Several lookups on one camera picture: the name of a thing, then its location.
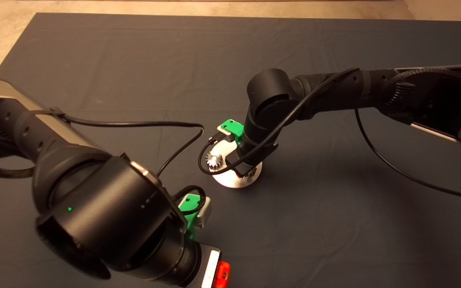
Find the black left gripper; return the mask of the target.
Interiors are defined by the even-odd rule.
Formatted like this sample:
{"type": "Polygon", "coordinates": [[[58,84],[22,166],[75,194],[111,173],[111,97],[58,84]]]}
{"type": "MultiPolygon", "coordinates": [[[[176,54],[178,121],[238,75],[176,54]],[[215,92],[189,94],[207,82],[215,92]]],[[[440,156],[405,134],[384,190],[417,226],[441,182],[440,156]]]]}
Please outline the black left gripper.
{"type": "Polygon", "coordinates": [[[182,240],[164,242],[150,261],[150,280],[181,288],[227,288],[230,264],[220,248],[182,240]]]}

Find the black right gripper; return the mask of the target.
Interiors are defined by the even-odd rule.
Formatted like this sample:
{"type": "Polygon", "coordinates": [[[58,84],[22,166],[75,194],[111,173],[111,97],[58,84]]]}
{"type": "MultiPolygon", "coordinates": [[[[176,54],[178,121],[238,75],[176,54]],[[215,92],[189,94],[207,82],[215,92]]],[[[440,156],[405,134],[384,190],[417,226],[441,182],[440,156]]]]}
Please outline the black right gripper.
{"type": "Polygon", "coordinates": [[[271,155],[279,144],[275,141],[260,146],[248,138],[242,138],[241,143],[237,148],[225,157],[225,164],[231,165],[242,160],[232,170],[236,172],[238,177],[246,178],[259,164],[262,163],[269,155],[271,155]]]}

